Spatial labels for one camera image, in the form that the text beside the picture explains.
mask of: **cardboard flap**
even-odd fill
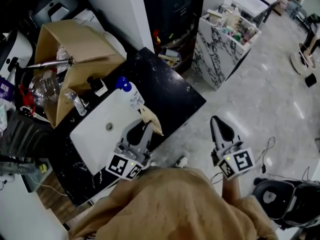
[[[67,50],[75,63],[115,54],[97,34],[73,20],[50,22],[44,27]]]

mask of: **cardboard box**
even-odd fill
[[[35,63],[56,61],[61,44],[72,58],[62,84],[57,104],[48,104],[45,114],[53,128],[71,111],[74,104],[64,95],[71,88],[80,95],[90,90],[87,78],[104,78],[122,64],[125,59],[92,28],[73,20],[61,20],[42,26],[35,51]]]

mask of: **black marble countertop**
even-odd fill
[[[151,152],[206,103],[178,73],[168,68],[150,50],[143,48],[103,79],[108,91],[101,97],[91,96],[88,112],[115,90],[120,76],[125,76],[136,85],[145,105],[161,123],[164,136],[152,135]],[[82,161],[69,135],[83,119],[74,108],[53,131],[50,147],[49,161],[75,206],[87,202],[118,178],[105,169],[93,176]]]

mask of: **brown cloth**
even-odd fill
[[[230,205],[201,171],[181,168],[120,181],[70,230],[69,237],[94,234],[96,240],[278,239],[254,196]]]

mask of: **gray tile floor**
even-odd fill
[[[213,143],[209,124],[210,118],[218,115],[237,122],[245,145],[252,148],[256,159],[268,139],[276,138],[274,148],[265,156],[268,173],[301,179],[310,166],[311,178],[320,157],[315,143],[320,137],[320,83],[308,88],[289,59],[307,34],[286,14],[280,17],[272,13],[260,29],[262,35],[252,51],[218,91],[192,69],[183,75],[207,103],[153,153],[152,158],[162,166],[189,153],[189,167],[201,169],[209,178],[219,172],[210,157]],[[320,48],[314,58],[320,59]],[[254,178],[262,175],[260,162],[239,178],[243,195],[252,191]],[[221,183],[215,186],[219,192]]]

